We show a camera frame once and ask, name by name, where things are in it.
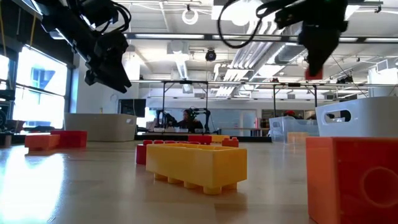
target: fluorescent light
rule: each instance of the fluorescent light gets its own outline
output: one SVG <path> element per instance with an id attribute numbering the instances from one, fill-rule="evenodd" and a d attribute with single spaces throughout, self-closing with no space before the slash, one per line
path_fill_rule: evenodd
<path id="1" fill-rule="evenodd" d="M 242 84 L 242 82 L 215 82 L 215 81 L 210 81 L 208 83 L 209 84 L 231 84 L 231 85 Z"/>
<path id="2" fill-rule="evenodd" d="M 138 39 L 204 39 L 202 34 L 135 34 Z"/>
<path id="3" fill-rule="evenodd" d="M 366 38 L 365 42 L 398 42 L 398 38 Z"/>
<path id="4" fill-rule="evenodd" d="M 356 42 L 358 40 L 358 38 L 354 38 L 354 37 L 340 37 L 339 41 L 342 42 Z"/>
<path id="5" fill-rule="evenodd" d="M 161 83 L 160 80 L 130 80 L 132 83 Z"/>

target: plastic bin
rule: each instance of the plastic bin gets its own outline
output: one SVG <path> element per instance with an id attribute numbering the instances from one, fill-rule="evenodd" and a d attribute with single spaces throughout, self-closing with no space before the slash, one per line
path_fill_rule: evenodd
<path id="1" fill-rule="evenodd" d="M 349 121 L 333 122 L 326 114 L 348 111 Z M 398 137 L 398 97 L 382 96 L 317 107 L 320 136 Z"/>
<path id="2" fill-rule="evenodd" d="M 289 133 L 302 133 L 303 136 L 319 136 L 315 120 L 295 119 L 290 116 L 269 119 L 272 142 L 289 143 Z"/>

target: ceiling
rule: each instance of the ceiling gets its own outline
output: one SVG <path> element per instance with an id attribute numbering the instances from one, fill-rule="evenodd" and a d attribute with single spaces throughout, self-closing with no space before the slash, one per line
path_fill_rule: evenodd
<path id="1" fill-rule="evenodd" d="M 182 13 L 187 8 L 187 1 L 174 0 L 174 1 L 151 1 L 145 3 L 141 1 L 124 1 L 134 3 L 122 3 L 123 6 L 128 8 L 132 15 L 132 21 L 130 23 L 129 32 L 133 33 L 179 33 L 179 34 L 216 34 L 216 21 L 211 19 L 211 10 L 213 5 L 220 5 L 222 0 L 194 0 L 191 2 L 191 9 L 198 12 L 198 20 L 193 25 L 188 25 L 182 20 Z M 246 6 L 239 8 L 235 11 L 236 17 L 246 15 L 243 11 Z M 386 36 L 386 37 L 398 37 L 398 26 L 396 21 L 398 20 L 398 1 L 396 0 L 383 0 L 382 11 L 380 13 L 374 13 L 377 6 L 361 6 L 356 10 L 349 18 L 348 30 L 343 34 L 345 36 Z M 193 12 L 188 12 L 187 17 L 192 17 Z M 120 22 L 111 25 L 108 29 L 111 30 L 117 26 L 120 26 Z M 222 21 L 222 29 L 224 34 L 247 34 L 249 25 L 236 26 L 232 21 Z M 279 34 L 281 35 L 297 35 L 297 28 L 299 26 L 292 26 L 286 28 L 283 31 L 271 30 L 273 26 L 272 22 L 268 22 L 267 29 L 264 29 L 264 34 Z M 144 79 L 163 79 L 167 76 L 165 74 L 171 74 L 172 71 L 177 70 L 177 64 L 174 60 L 171 60 L 167 56 L 167 45 L 170 40 L 130 40 L 129 43 L 135 46 L 135 52 L 140 55 L 142 60 L 141 73 Z M 247 47 L 246 49 L 238 52 L 236 49 L 230 49 L 225 46 L 221 41 L 205 41 L 205 40 L 188 40 L 188 54 L 189 59 L 185 62 L 187 68 L 188 79 L 192 72 L 195 73 L 195 79 L 206 80 L 213 79 L 214 67 L 217 63 L 231 64 L 234 59 L 238 58 L 237 53 L 247 52 L 250 56 L 255 53 L 257 47 L 264 49 L 261 52 L 261 57 L 256 60 L 256 64 L 253 67 L 245 67 L 248 71 L 247 74 L 242 76 L 245 79 L 254 82 L 264 82 L 272 77 L 278 77 L 280 82 L 297 82 L 303 80 L 303 74 L 308 66 L 306 62 L 303 62 L 306 56 L 305 51 L 299 51 L 293 60 L 289 61 L 285 65 L 280 66 L 280 70 L 267 74 L 264 76 L 264 71 L 259 72 L 260 68 L 263 67 L 272 57 L 272 55 L 280 49 L 283 44 L 273 43 L 267 45 L 253 45 L 252 49 Z M 217 53 L 217 59 L 214 62 L 206 62 L 205 54 L 208 49 L 214 49 Z M 356 82 L 367 82 L 368 69 L 374 66 L 375 62 L 380 62 L 385 58 L 398 57 L 398 44 L 340 44 L 338 48 L 333 52 L 323 69 L 323 82 L 332 78 L 340 77 L 342 70 L 346 70 L 353 75 L 354 81 Z M 273 68 L 275 65 L 267 67 L 267 70 Z M 238 81 L 237 75 L 233 75 L 231 79 Z"/>

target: red object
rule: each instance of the red object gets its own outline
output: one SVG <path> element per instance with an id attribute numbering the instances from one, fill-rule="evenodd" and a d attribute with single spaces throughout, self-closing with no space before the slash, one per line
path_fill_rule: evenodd
<path id="1" fill-rule="evenodd" d="M 191 142 L 200 142 L 200 144 L 211 144 L 211 136 L 201 136 L 201 135 L 191 135 L 188 136 L 188 141 Z"/>
<path id="2" fill-rule="evenodd" d="M 314 77 L 310 76 L 310 70 L 307 68 L 305 70 L 306 80 L 322 80 L 323 79 L 323 69 L 321 69 Z"/>
<path id="3" fill-rule="evenodd" d="M 29 151 L 54 149 L 59 142 L 58 134 L 27 135 L 25 137 L 25 147 L 28 147 Z"/>
<path id="4" fill-rule="evenodd" d="M 139 144 L 136 148 L 136 163 L 140 165 L 147 164 L 147 146 Z"/>
<path id="5" fill-rule="evenodd" d="M 317 223 L 398 223 L 398 139 L 308 137 L 306 155 Z"/>
<path id="6" fill-rule="evenodd" d="M 286 114 L 286 115 L 294 115 L 295 113 L 294 113 L 294 111 L 285 111 L 284 114 Z"/>
<path id="7" fill-rule="evenodd" d="M 144 140 L 143 144 L 146 146 L 148 144 L 152 144 L 152 140 Z"/>
<path id="8" fill-rule="evenodd" d="M 229 140 L 228 138 L 226 138 L 221 142 L 221 145 L 228 147 L 239 147 L 239 141 L 237 139 Z"/>
<path id="9" fill-rule="evenodd" d="M 85 148 L 87 145 L 87 131 L 51 131 L 51 134 L 60 136 L 57 148 Z"/>

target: toy brick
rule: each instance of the toy brick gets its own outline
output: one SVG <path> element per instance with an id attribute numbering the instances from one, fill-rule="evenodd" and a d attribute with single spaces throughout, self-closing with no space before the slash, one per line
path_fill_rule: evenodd
<path id="1" fill-rule="evenodd" d="M 152 144 L 153 142 L 152 142 L 152 140 L 144 140 L 144 142 L 142 142 L 143 143 L 143 145 L 148 145 L 148 144 Z"/>
<path id="2" fill-rule="evenodd" d="M 221 143 L 222 146 L 229 146 L 229 147 L 239 147 L 239 141 L 237 139 L 224 139 Z"/>
<path id="3" fill-rule="evenodd" d="M 188 136 L 188 141 L 190 142 L 200 142 L 200 144 L 211 144 L 211 136 L 202 136 L 202 135 L 190 135 Z"/>
<path id="4" fill-rule="evenodd" d="M 317 223 L 398 223 L 398 139 L 308 137 L 306 155 Z"/>
<path id="5" fill-rule="evenodd" d="M 219 146 L 211 150 L 202 146 L 148 145 L 146 169 L 155 174 L 155 179 L 167 179 L 171 184 L 183 182 L 188 189 L 202 186 L 209 195 L 220 194 L 221 189 L 236 189 L 238 182 L 247 179 L 246 149 Z"/>
<path id="6" fill-rule="evenodd" d="M 147 163 L 147 146 L 142 144 L 136 147 L 136 163 L 140 165 L 146 165 Z"/>
<path id="7" fill-rule="evenodd" d="M 215 142 L 215 143 L 222 143 L 224 139 L 228 138 L 229 136 L 225 136 L 225 135 L 211 135 L 211 141 Z"/>
<path id="8" fill-rule="evenodd" d="M 51 134 L 58 134 L 60 141 L 57 148 L 85 148 L 87 144 L 87 131 L 51 131 Z"/>
<path id="9" fill-rule="evenodd" d="M 59 144 L 58 134 L 28 135 L 25 137 L 25 147 L 30 151 L 50 150 Z"/>

